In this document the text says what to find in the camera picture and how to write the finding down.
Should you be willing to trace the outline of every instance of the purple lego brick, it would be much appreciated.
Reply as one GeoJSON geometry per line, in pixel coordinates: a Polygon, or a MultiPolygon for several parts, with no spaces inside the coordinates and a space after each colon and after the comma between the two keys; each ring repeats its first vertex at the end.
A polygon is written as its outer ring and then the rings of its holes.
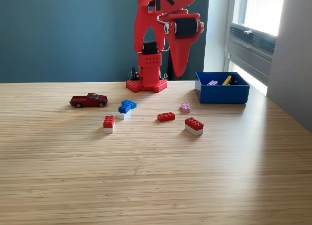
{"type": "Polygon", "coordinates": [[[218,81],[211,81],[208,85],[218,85],[218,81]]]}
{"type": "Polygon", "coordinates": [[[191,112],[190,105],[186,102],[181,103],[182,113],[189,114],[191,112]]]}

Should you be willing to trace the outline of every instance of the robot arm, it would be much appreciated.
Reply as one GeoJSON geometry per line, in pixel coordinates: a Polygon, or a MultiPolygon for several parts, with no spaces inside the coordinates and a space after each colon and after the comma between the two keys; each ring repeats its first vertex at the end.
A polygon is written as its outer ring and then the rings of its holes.
{"type": "MultiPolygon", "coordinates": [[[[155,87],[159,82],[159,67],[161,53],[164,50],[165,39],[169,43],[176,76],[184,74],[191,44],[198,40],[204,31],[204,23],[199,20],[199,14],[189,14],[184,7],[195,0],[137,0],[138,11],[135,21],[134,48],[138,52],[139,82],[141,90],[158,91],[155,87]],[[149,27],[155,31],[156,41],[144,43],[143,39],[149,27]]],[[[140,89],[127,87],[138,92],[140,89]]]]}

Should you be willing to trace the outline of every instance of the red toy car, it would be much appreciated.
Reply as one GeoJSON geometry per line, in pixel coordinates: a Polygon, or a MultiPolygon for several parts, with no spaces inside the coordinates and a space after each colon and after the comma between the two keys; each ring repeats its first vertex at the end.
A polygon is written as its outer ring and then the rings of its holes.
{"type": "Polygon", "coordinates": [[[101,96],[96,93],[88,93],[87,96],[72,97],[69,102],[72,106],[77,108],[99,106],[104,107],[107,104],[107,97],[101,96]]]}

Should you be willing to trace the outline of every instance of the blue wall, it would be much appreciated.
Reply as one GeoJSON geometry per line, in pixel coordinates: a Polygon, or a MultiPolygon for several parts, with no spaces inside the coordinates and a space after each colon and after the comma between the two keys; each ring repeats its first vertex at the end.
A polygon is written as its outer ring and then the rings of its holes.
{"type": "MultiPolygon", "coordinates": [[[[208,0],[189,10],[207,23],[208,0]]],[[[137,0],[0,0],[0,82],[127,80],[136,12],[137,0]]],[[[205,41],[193,44],[183,79],[203,70],[205,41]]]]}

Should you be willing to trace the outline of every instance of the blue lego brick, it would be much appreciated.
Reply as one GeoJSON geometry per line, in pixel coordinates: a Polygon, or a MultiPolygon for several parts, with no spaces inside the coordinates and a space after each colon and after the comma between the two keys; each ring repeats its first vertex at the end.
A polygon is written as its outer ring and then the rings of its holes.
{"type": "Polygon", "coordinates": [[[128,101],[128,100],[124,100],[123,102],[121,102],[121,104],[128,104],[131,106],[131,109],[134,109],[137,107],[137,103],[135,103],[133,101],[128,101]]]}
{"type": "Polygon", "coordinates": [[[118,111],[119,113],[126,114],[131,109],[131,106],[129,104],[123,104],[121,107],[119,107],[118,111]]]}

